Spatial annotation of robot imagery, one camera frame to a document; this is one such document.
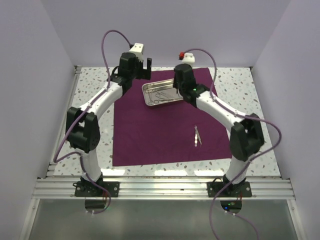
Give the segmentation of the stainless steel instrument tray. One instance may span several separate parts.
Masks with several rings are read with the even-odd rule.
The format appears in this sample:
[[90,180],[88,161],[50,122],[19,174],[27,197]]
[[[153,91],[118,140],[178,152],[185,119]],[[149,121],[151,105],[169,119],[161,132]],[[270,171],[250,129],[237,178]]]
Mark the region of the stainless steel instrument tray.
[[173,87],[173,83],[172,78],[144,84],[141,89],[145,104],[154,107],[182,101],[183,97]]

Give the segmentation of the purple surgical cloth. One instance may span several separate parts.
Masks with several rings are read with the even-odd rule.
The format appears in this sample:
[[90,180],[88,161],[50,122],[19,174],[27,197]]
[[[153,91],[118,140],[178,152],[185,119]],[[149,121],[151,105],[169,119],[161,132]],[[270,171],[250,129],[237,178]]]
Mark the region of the purple surgical cloth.
[[[226,128],[185,101],[147,106],[146,80],[114,103],[112,164],[115,167],[229,159]],[[195,126],[202,145],[194,146]]]

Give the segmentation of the silver tweezers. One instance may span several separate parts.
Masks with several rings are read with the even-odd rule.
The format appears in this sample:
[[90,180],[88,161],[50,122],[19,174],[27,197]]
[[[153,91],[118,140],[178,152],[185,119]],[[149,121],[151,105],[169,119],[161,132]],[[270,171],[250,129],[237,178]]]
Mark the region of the silver tweezers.
[[197,127],[196,125],[194,126],[194,131],[195,131],[195,134],[198,134],[198,145],[202,146],[201,136],[200,136],[198,127]]
[[198,146],[198,134],[196,133],[194,136],[194,146],[197,147]]

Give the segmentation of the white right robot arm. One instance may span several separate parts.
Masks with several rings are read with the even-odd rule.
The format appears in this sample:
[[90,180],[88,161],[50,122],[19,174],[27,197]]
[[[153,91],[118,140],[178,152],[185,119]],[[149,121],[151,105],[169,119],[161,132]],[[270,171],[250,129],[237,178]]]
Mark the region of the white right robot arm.
[[210,89],[196,82],[194,71],[187,63],[174,68],[173,87],[183,100],[207,113],[229,132],[231,162],[223,176],[223,192],[235,196],[245,183],[247,164],[265,144],[264,134],[256,114],[245,115],[223,102]]

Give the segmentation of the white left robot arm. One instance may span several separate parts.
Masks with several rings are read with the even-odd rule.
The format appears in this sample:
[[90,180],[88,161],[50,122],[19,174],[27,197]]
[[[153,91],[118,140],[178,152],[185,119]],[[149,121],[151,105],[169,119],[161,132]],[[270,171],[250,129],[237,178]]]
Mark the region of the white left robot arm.
[[109,76],[106,85],[101,88],[87,103],[70,107],[66,119],[66,140],[80,154],[82,179],[88,181],[86,190],[92,196],[103,193],[104,184],[101,168],[98,163],[97,146],[101,139],[99,120],[108,108],[119,100],[133,85],[133,80],[150,80],[152,59],[140,59],[136,53],[124,52],[119,64]]

